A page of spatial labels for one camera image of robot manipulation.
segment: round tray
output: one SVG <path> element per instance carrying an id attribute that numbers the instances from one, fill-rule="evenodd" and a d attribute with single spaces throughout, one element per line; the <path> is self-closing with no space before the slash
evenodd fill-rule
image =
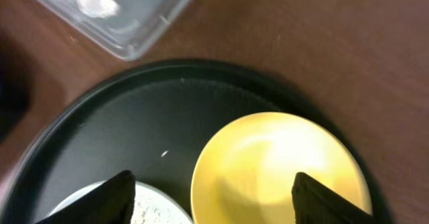
<path id="1" fill-rule="evenodd" d="M 207 141 L 244 115 L 280 111 L 334 134 L 360 165 L 374 217 L 387 207 L 341 132 L 304 97 L 257 72 L 209 60 L 140 66 L 96 86 L 69 106 L 24 160 L 0 223 L 34 223 L 84 186 L 131 170 L 190 213 L 190 184 Z"/>

